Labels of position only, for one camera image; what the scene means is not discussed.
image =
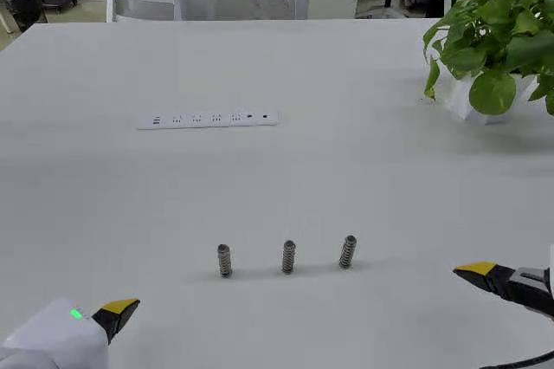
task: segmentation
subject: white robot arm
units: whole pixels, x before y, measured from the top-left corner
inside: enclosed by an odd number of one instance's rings
[[[59,299],[19,327],[0,347],[0,369],[107,369],[107,347],[139,305],[106,304],[93,316]]]

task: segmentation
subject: power outlet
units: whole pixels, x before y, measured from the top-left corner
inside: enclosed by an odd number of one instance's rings
[[[182,113],[173,116],[156,115],[138,124],[138,129],[207,128],[225,126],[277,125],[276,111],[240,111],[233,113]]]
[[[209,126],[223,127],[231,125],[231,117],[227,113],[213,113],[209,116]]]
[[[190,113],[185,121],[187,128],[205,128],[211,126],[209,116],[204,113]]]
[[[185,121],[186,117],[184,115],[173,115],[166,120],[165,127],[167,129],[186,128]]]
[[[231,126],[252,126],[256,125],[256,116],[253,112],[235,112],[231,114]]]

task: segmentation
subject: floor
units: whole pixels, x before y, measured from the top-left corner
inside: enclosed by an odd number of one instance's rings
[[[16,22],[8,14],[3,4],[0,4],[0,8],[2,8],[0,12],[2,12],[8,25],[14,31],[13,34],[8,34],[0,26],[0,50],[3,50],[21,33],[17,29]],[[56,14],[55,11],[48,11],[46,17],[49,23],[102,23],[106,20],[106,0],[79,0],[77,6],[71,7],[61,14]]]
[[[383,0],[358,0],[358,15],[367,17],[367,11],[382,6]],[[421,11],[408,10],[403,6],[401,0],[393,1],[393,10],[408,16],[422,17]],[[13,34],[7,34],[0,26],[0,51],[8,47],[21,33],[16,27],[15,21],[8,14],[3,4],[0,3],[0,12],[3,13],[8,25],[14,31]],[[49,23],[82,23],[82,22],[104,22],[106,20],[106,0],[79,0],[75,7],[65,10],[61,14],[54,11],[47,12]]]

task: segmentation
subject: compression spring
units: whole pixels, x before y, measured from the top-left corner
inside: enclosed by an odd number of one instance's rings
[[[283,274],[292,274],[294,270],[294,255],[296,244],[293,241],[286,241],[283,245]]]
[[[217,257],[219,258],[219,273],[223,278],[229,278],[233,273],[231,268],[231,249],[229,246],[221,244],[217,247]]]
[[[356,237],[349,235],[345,239],[345,244],[343,245],[343,251],[340,255],[340,260],[338,265],[342,269],[348,269],[352,264],[352,257],[354,256],[354,250],[356,250]]]

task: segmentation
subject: potted plant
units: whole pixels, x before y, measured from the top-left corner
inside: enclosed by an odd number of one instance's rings
[[[450,105],[463,118],[473,111],[495,121],[485,115],[506,113],[517,83],[525,90],[534,76],[538,87],[529,100],[544,99],[554,115],[554,0],[457,0],[423,41],[430,65],[425,94],[435,98],[440,60],[457,80]]]

